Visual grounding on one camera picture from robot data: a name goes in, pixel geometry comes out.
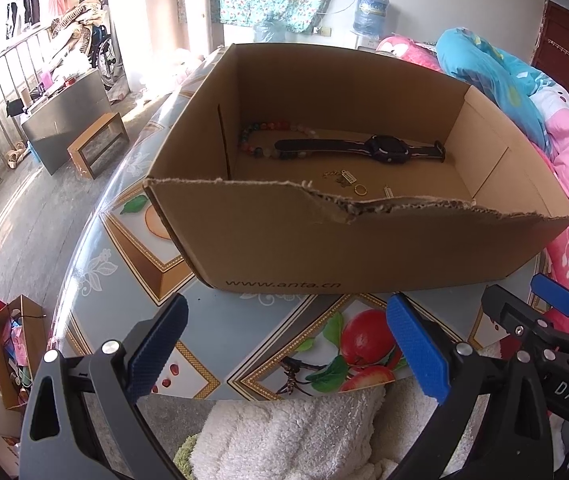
sunlight on floor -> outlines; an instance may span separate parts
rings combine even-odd
[[[31,186],[33,181],[36,179],[38,175],[40,175],[43,169],[44,167],[40,166],[40,168],[38,168],[36,172],[34,172],[28,178],[26,178],[24,182],[20,184],[20,186],[15,190],[11,198],[8,200],[7,204],[2,209],[0,213],[0,230],[2,229],[2,232],[0,232],[0,244],[2,244],[2,242],[7,238],[13,226],[12,222],[8,222],[5,225],[5,220],[7,219],[7,216],[9,215],[9,213],[11,213],[11,210],[18,202],[18,199],[20,199],[20,197],[24,195],[24,192],[29,188],[29,186]]]

cardboard box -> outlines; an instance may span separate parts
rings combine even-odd
[[[40,361],[46,351],[47,337],[44,319],[40,317],[42,316],[42,307],[28,297],[18,296],[6,308],[0,310],[0,392],[2,393],[2,402],[8,410],[22,411],[26,404],[20,405],[18,393],[11,383],[2,348],[2,331],[10,313],[14,309],[19,309],[23,316],[22,327],[24,330],[24,341],[26,342],[26,354],[29,358],[29,372],[32,379],[36,377]]]
[[[243,128],[444,143],[444,163],[314,153],[254,158]],[[258,131],[253,146],[302,137]],[[366,186],[341,187],[330,171]],[[504,278],[569,225],[569,201],[521,131],[477,89],[411,63],[309,44],[235,44],[174,124],[145,188],[208,285],[236,292],[412,290]],[[384,187],[394,198],[386,199]]]

concrete floor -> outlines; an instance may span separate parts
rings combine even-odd
[[[130,94],[113,110],[120,112],[131,144],[165,98],[136,107]],[[0,184],[0,299],[20,294],[40,304],[50,320],[67,267],[82,229],[128,145],[117,141],[92,167],[97,176],[79,176],[71,161],[54,175],[33,155]],[[102,419],[94,396],[87,404],[112,466],[128,470]],[[173,458],[184,439],[202,428],[213,403],[166,396],[140,399],[138,407],[164,449]]]

wooden door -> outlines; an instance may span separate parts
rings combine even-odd
[[[569,10],[549,0],[533,66],[569,92]]]

orange wooden bench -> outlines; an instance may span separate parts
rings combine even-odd
[[[117,128],[117,130],[120,130],[120,132],[117,136],[110,140],[92,160],[87,160],[82,153],[82,149],[89,143],[91,139],[104,131],[105,128],[108,128],[109,131],[113,131],[114,128]],[[80,174],[87,178],[94,178],[95,176],[91,171],[91,165],[97,161],[98,158],[100,158],[100,156],[106,152],[106,150],[109,149],[109,147],[114,142],[116,142],[116,140],[120,139],[120,137],[129,142],[129,137],[126,133],[124,123],[122,123],[122,118],[120,117],[119,113],[110,112],[108,114],[104,114],[95,123],[84,130],[84,132],[82,132],[80,136],[71,143],[71,146],[68,147],[68,152],[69,155],[71,155],[71,160],[76,165],[76,168],[78,168]]]

